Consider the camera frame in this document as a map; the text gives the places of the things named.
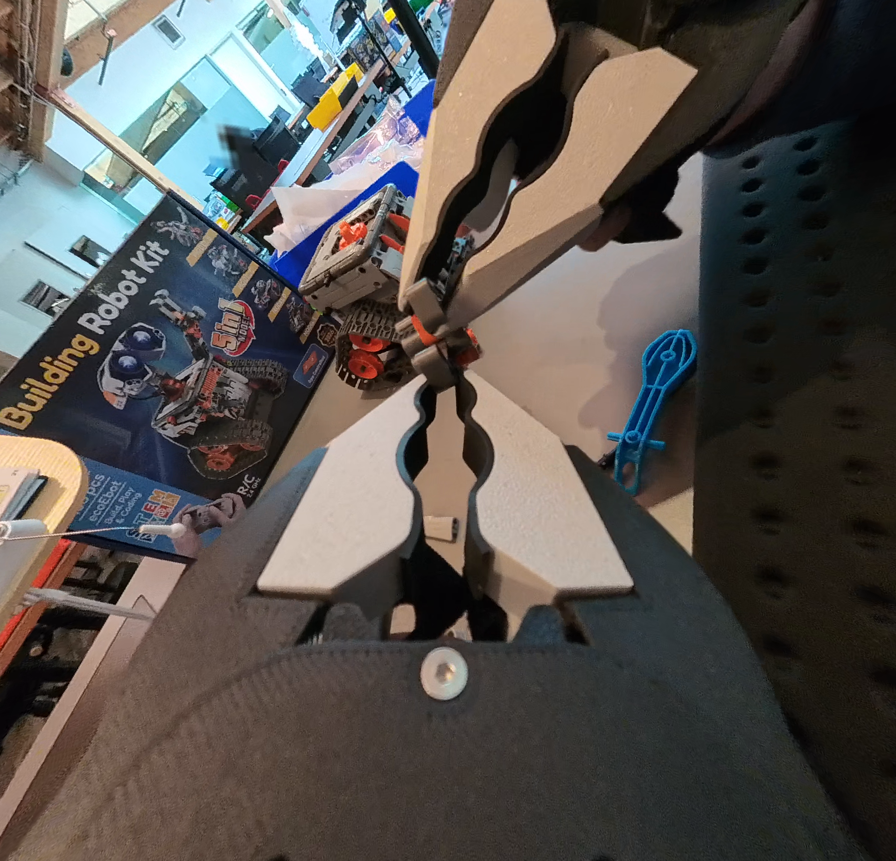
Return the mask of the white crumpled paper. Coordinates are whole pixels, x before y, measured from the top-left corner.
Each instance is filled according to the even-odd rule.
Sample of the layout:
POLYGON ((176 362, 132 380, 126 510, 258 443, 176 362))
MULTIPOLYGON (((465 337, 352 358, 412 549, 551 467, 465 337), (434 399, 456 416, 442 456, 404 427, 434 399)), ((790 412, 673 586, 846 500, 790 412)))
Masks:
POLYGON ((273 199, 282 223, 273 228, 266 241, 279 254, 287 253, 359 197, 380 175, 362 166, 309 187, 274 187, 273 199))

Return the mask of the dark blue robot kit box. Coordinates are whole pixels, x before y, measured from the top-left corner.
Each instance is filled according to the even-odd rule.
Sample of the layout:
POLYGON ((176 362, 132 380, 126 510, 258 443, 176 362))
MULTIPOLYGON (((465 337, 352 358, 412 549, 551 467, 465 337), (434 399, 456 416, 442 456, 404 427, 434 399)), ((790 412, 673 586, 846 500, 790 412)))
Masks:
POLYGON ((69 533, 185 560, 257 499, 338 327, 172 196, 2 378, 2 435, 84 464, 69 533))

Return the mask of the person's right hand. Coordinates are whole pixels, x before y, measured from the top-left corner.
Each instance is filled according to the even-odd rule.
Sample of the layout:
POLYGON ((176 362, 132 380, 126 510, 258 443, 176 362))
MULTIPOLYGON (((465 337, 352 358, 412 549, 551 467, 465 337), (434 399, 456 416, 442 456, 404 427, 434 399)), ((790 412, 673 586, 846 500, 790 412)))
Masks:
POLYGON ((814 66, 833 18, 836 0, 807 0, 778 40, 762 72, 733 113, 703 146, 705 152, 748 148, 787 132, 799 83, 814 66))

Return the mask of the blue plastic bin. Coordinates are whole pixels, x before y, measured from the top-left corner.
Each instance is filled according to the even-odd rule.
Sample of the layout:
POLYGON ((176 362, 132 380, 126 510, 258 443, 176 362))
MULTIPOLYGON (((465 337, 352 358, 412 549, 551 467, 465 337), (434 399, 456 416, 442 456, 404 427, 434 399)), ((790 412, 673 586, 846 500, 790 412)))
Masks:
POLYGON ((325 230, 335 225, 355 205, 371 198, 387 184, 397 186, 401 192, 410 197, 415 195, 423 145, 433 109, 434 86, 434 80, 426 82, 410 101, 403 105, 393 99, 389 100, 374 127, 350 143, 347 150, 330 164, 330 175, 323 181, 362 166, 375 169, 381 175, 369 188, 361 192, 359 197, 331 217, 329 222, 312 232, 308 239, 285 254, 279 254, 275 250, 267 263, 269 268, 286 282, 298 285, 325 230))

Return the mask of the grey orange brick assembly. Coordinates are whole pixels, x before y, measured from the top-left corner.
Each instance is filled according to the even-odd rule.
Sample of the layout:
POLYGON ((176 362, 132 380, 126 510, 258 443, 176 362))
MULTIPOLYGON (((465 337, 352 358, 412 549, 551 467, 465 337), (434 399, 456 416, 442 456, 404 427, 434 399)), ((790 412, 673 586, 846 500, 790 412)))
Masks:
POLYGON ((412 369, 437 391, 455 386, 483 355, 476 335, 470 328, 449 322, 442 296, 431 279, 412 284, 405 301, 405 314, 395 323, 395 331, 412 369))

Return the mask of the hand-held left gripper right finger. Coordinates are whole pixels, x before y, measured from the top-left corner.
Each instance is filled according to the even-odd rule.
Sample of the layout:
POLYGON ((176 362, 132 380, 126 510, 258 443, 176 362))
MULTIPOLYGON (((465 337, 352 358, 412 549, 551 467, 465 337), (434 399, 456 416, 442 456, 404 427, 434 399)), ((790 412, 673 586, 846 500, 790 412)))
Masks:
POLYGON ((458 384, 469 492, 464 574, 506 613, 624 596, 633 578, 563 442, 476 374, 458 384))

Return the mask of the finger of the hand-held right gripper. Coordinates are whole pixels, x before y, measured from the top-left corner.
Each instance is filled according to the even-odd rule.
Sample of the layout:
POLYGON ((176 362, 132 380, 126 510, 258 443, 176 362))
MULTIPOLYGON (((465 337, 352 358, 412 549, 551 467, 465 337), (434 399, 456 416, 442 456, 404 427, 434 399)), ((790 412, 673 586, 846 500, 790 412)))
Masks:
POLYGON ((662 48, 606 60, 591 73, 557 158, 510 195, 499 228, 465 266, 448 304, 449 330, 467 327, 593 229, 609 188, 696 74, 662 48))
POLYGON ((556 44, 548 0, 456 0, 434 91, 399 282, 399 308, 420 311, 415 284, 438 273, 461 224, 497 222, 523 146, 499 113, 538 78, 556 44))

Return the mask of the grey tracked toy robot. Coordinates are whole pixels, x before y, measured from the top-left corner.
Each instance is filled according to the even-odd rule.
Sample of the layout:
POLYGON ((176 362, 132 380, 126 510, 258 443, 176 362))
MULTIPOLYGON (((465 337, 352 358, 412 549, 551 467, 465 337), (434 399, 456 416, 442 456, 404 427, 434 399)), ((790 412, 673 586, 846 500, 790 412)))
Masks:
MULTIPOLYGON (((335 371, 350 387, 375 391, 402 385, 417 373, 402 351, 395 323, 413 197, 387 184, 324 232, 299 285, 321 313, 341 320, 335 371)), ((475 250, 471 235, 456 235, 436 285, 445 303, 475 250)))

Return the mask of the black ceiling pole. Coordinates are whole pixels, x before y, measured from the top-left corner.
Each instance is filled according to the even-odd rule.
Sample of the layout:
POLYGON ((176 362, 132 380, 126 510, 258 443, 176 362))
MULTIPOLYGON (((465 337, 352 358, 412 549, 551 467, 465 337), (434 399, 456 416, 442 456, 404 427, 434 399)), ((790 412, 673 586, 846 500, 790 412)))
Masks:
POLYGON ((418 53, 420 68, 424 71, 427 78, 435 79, 440 60, 409 1, 387 0, 387 2, 409 39, 412 49, 418 53))

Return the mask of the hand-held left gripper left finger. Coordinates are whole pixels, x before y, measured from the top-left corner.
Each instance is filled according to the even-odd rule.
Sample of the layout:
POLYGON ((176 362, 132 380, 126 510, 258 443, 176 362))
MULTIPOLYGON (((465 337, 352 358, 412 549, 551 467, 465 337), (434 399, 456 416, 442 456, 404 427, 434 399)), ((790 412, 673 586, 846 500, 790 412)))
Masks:
POLYGON ((415 480, 428 463, 434 389, 423 375, 333 439, 256 581, 262 595, 400 602, 423 537, 415 480))

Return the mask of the yellow storage bin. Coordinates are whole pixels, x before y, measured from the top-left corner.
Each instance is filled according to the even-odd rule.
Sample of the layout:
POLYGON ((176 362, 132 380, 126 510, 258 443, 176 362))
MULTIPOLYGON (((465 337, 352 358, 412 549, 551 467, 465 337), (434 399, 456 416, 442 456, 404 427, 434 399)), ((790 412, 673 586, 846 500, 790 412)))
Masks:
POLYGON ((354 62, 331 83, 320 101, 308 113, 310 127, 325 131, 330 124, 349 106, 349 101, 358 91, 364 79, 364 71, 354 62))

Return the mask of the person's right forearm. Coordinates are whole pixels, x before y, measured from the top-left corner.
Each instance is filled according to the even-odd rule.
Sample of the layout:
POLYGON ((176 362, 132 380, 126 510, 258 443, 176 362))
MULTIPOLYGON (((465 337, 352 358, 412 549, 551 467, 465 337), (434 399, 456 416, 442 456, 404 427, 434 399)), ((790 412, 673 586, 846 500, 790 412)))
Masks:
POLYGON ((893 107, 895 0, 828 0, 800 77, 801 127, 893 107))

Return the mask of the white instruction booklet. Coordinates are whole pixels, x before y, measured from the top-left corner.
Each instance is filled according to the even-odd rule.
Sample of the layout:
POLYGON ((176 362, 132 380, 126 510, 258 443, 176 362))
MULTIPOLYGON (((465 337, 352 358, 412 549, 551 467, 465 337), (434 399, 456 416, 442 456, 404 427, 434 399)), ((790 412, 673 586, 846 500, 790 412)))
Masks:
POLYGON ((33 467, 1 467, 1 521, 18 519, 47 480, 44 474, 33 467))

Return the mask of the blue plastic brick tool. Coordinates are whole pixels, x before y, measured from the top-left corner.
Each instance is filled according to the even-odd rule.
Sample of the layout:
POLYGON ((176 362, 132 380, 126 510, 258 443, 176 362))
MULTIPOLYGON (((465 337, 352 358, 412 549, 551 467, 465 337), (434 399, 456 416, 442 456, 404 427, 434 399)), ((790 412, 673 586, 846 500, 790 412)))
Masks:
POLYGON ((652 453, 665 452, 666 441, 655 438, 670 399, 693 375, 698 345, 689 329, 669 329, 653 340, 642 355, 642 381, 624 427, 608 432, 615 443, 613 479, 624 491, 637 495, 645 462, 652 453))

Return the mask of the long wooden workbench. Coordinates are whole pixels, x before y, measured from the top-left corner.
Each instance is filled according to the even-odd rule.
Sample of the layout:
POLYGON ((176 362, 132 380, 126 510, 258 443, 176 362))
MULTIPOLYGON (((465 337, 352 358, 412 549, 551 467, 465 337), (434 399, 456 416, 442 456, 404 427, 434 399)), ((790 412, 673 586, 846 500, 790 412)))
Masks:
POLYGON ((388 66, 396 64, 399 58, 400 56, 396 53, 388 56, 386 61, 376 60, 371 69, 364 74, 358 87, 350 94, 346 106, 338 116, 324 130, 314 129, 311 132, 297 153, 283 168, 278 179, 265 192, 251 216, 246 217, 245 222, 239 228, 242 234, 260 234, 263 229, 267 228, 266 221, 273 217, 278 210, 273 194, 274 188, 304 185, 319 163, 325 158, 331 157, 330 149, 335 143, 338 145, 345 143, 344 137, 350 133, 358 134, 360 127, 355 127, 356 123, 363 124, 364 117, 369 116, 376 105, 375 98, 380 94, 378 82, 385 81, 385 75, 389 72, 388 66))

